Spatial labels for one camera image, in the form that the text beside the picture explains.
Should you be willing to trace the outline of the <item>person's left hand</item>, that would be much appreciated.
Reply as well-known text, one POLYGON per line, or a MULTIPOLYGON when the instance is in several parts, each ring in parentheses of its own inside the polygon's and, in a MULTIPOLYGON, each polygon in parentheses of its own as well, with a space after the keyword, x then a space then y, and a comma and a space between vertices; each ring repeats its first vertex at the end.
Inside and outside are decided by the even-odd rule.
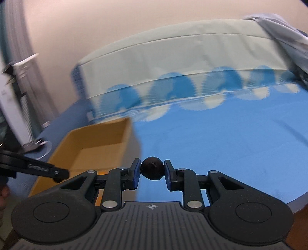
POLYGON ((6 208, 6 199, 10 196, 10 188, 8 185, 1 186, 0 191, 0 211, 3 211, 6 208))

